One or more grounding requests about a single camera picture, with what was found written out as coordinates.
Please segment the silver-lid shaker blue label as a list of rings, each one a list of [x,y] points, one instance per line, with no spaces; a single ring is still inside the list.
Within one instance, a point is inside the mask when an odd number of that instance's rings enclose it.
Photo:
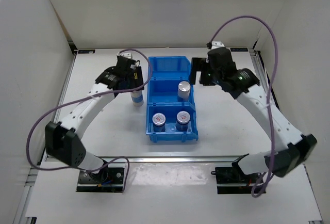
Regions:
[[[178,84],[177,96],[179,101],[189,101],[191,85],[188,81],[181,81]]]

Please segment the white-lid spice jar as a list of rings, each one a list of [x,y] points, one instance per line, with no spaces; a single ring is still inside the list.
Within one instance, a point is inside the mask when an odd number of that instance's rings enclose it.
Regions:
[[[176,129],[180,132],[189,131],[191,128],[191,116],[187,111],[180,111],[176,115]]]
[[[163,113],[155,113],[152,116],[154,132],[164,132],[166,130],[166,117]]]

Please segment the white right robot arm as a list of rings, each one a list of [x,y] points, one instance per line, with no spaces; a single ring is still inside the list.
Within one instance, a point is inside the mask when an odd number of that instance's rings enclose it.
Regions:
[[[206,60],[207,76],[240,103],[271,139],[271,150],[243,155],[232,163],[232,178],[239,183],[250,174],[270,171],[282,178],[305,162],[317,144],[314,135],[304,135],[272,103],[258,77],[249,69],[237,69],[231,51],[212,49]]]

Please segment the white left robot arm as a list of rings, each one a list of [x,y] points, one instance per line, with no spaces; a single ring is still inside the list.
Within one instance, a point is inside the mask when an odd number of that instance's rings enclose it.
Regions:
[[[108,177],[106,161],[86,150],[82,137],[102,109],[119,94],[147,104],[146,134],[152,142],[198,140],[196,106],[190,74],[194,64],[184,56],[150,57],[148,78],[130,51],[95,80],[86,98],[58,122],[45,127],[46,151],[66,165],[85,171],[97,183]]]

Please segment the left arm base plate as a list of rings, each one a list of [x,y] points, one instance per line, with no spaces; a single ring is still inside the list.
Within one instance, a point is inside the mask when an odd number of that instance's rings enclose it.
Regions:
[[[110,166],[101,173],[80,172],[76,192],[78,193],[124,193],[129,165]]]

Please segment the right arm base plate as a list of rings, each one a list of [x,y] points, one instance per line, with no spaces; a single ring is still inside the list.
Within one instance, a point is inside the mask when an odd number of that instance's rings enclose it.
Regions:
[[[250,194],[255,185],[257,194],[264,183],[262,179],[256,184],[260,174],[240,176],[233,167],[216,167],[210,174],[215,176],[218,195]]]

